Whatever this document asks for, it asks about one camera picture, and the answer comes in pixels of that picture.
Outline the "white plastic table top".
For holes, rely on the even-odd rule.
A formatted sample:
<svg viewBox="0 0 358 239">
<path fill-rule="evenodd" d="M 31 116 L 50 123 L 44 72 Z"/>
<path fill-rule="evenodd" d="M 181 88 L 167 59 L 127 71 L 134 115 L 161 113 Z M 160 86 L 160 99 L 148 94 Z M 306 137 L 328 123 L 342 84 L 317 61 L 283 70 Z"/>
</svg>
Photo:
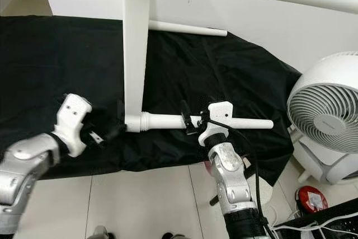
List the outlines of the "white plastic table top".
<svg viewBox="0 0 358 239">
<path fill-rule="evenodd" d="M 145 131 L 143 93 L 150 26 L 151 0 L 124 0 L 123 67 L 124 122 L 133 133 Z"/>
</svg>

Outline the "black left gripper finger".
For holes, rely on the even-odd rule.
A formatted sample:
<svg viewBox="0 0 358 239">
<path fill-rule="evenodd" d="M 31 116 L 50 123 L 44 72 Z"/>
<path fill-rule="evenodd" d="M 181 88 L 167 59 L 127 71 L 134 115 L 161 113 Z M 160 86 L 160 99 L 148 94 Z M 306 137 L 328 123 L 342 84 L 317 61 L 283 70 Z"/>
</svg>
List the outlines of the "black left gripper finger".
<svg viewBox="0 0 358 239">
<path fill-rule="evenodd" d="M 126 132 L 127 125 L 118 120 L 108 120 L 104 123 L 104 140 L 109 142 L 117 139 Z"/>
</svg>

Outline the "black table cloth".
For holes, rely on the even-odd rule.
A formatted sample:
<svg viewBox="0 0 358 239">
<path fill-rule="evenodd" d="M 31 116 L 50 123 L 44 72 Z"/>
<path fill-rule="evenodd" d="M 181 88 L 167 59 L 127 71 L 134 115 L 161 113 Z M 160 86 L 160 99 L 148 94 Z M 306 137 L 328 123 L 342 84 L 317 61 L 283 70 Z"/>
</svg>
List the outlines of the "black table cloth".
<svg viewBox="0 0 358 239">
<path fill-rule="evenodd" d="M 1 147 L 50 132 L 65 96 L 93 106 L 97 132 L 123 119 L 122 22 L 89 17 L 15 16 L 0 19 Z M 233 34 L 192 35 L 151 31 L 148 36 L 143 110 L 193 114 L 213 101 L 230 101 L 233 116 L 270 119 L 270 130 L 230 135 L 236 151 L 254 151 L 259 175 L 274 184 L 293 154 L 287 114 L 289 93 L 301 74 L 260 45 Z M 183 130 L 119 134 L 76 158 L 64 156 L 46 179 L 118 171 L 141 172 L 207 160 L 206 149 Z"/>
</svg>

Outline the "red black round device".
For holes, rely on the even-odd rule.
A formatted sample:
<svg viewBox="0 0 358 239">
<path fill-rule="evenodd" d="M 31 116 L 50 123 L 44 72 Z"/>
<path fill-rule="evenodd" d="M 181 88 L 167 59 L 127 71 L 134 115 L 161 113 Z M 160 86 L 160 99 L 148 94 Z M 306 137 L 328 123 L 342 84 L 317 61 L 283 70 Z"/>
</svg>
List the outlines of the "red black round device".
<svg viewBox="0 0 358 239">
<path fill-rule="evenodd" d="M 322 192 L 312 186 L 303 186 L 295 193 L 297 209 L 304 214 L 312 214 L 329 208 L 329 203 Z"/>
</svg>

